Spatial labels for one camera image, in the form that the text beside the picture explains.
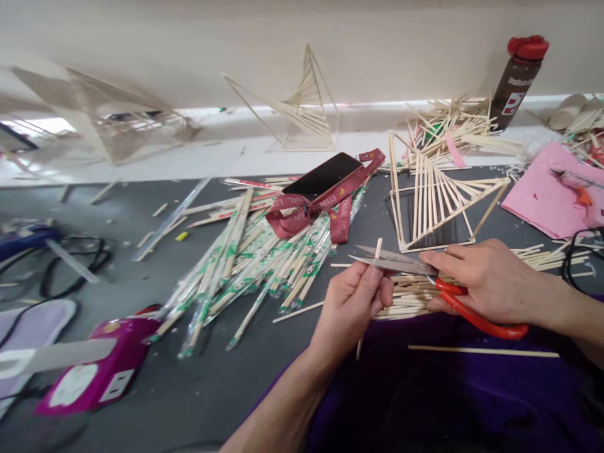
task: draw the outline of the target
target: hand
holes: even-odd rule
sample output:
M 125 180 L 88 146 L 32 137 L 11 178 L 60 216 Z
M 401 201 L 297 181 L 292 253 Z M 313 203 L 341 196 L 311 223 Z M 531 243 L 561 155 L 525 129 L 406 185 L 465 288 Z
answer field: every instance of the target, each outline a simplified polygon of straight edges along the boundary
M 369 321 L 393 304 L 394 284 L 375 266 L 355 261 L 332 278 L 308 350 L 321 361 L 339 364 L 355 347 Z
M 459 301 L 497 323 L 548 327 L 556 301 L 569 292 L 562 279 L 535 271 L 497 239 L 466 247 L 452 244 L 445 253 L 423 252 L 420 259 L 466 285 L 469 295 L 457 296 Z M 455 314 L 440 297 L 428 303 L 428 310 Z

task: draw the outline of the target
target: scissors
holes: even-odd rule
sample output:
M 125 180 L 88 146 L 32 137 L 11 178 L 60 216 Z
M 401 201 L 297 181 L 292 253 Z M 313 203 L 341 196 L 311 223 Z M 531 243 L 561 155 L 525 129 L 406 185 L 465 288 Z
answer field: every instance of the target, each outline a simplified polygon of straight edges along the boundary
M 432 283 L 438 290 L 441 291 L 440 297 L 456 312 L 463 316 L 468 322 L 473 324 L 476 328 L 482 330 L 489 335 L 494 337 L 503 338 L 504 340 L 520 340 L 529 331 L 529 326 L 526 324 L 517 324 L 512 326 L 497 325 L 493 324 L 481 315 L 476 313 L 474 310 L 461 303 L 456 296 L 467 295 L 467 288 L 465 286 L 458 286 L 452 283 L 446 283 L 439 278 L 439 270 L 430 264 L 411 259 L 401 254 L 387 252 L 381 250 L 379 258 L 374 258 L 376 249 L 372 247 L 365 247 L 364 245 L 357 245 L 362 250 L 372 254 L 372 257 L 357 257 L 349 255 L 355 260 L 372 264 L 382 269 L 389 269 L 391 271 L 404 272 L 406 274 L 416 274 L 424 276 L 430 283 Z

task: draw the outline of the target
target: wrist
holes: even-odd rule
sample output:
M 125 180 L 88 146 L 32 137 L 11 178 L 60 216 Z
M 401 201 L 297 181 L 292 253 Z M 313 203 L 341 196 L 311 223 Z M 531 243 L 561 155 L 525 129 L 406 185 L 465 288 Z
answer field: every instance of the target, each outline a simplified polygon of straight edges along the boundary
M 540 303 L 535 304 L 530 323 L 569 335 L 569 330 L 580 324 L 576 317 L 585 313 L 584 299 L 591 299 L 559 277 L 545 273 L 541 276 L 540 285 L 536 288 Z

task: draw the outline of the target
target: red bottle cap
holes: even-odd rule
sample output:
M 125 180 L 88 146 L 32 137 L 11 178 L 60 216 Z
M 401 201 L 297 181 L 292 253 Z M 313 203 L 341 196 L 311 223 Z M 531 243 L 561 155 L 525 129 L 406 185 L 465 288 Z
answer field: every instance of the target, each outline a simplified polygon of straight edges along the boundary
M 540 62 L 549 49 L 549 42 L 543 36 L 533 35 L 528 38 L 512 38 L 508 42 L 508 52 L 519 61 Z

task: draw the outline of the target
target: scissor blade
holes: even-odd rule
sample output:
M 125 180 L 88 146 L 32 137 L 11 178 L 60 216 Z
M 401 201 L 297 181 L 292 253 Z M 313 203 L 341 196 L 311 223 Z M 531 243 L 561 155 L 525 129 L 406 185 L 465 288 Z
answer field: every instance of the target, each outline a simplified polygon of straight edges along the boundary
M 350 258 L 354 258 L 355 260 L 372 264 L 377 267 L 381 267 L 382 269 L 389 269 L 391 271 L 396 272 L 404 272 L 405 274 L 417 274 L 417 275 L 429 275 L 429 276 L 438 276 L 439 272 L 436 268 L 430 266 L 427 263 L 416 261 L 412 259 L 408 259 L 411 262 L 400 262 L 400 261 L 390 261 L 388 259 L 376 259 L 370 257 L 356 257 L 353 255 L 349 255 Z
M 377 249 L 375 249 L 373 247 L 366 247 L 365 245 L 357 245 L 357 247 L 359 247 L 361 250 L 365 250 L 366 252 L 370 253 L 373 256 L 376 255 Z M 398 261 L 398 262 L 409 263 L 409 264 L 416 262 L 416 260 L 414 260 L 412 258 L 406 257 L 401 254 L 397 254 L 394 252 L 388 252 L 387 250 L 380 250 L 379 257 L 382 259 L 388 260 L 388 261 Z

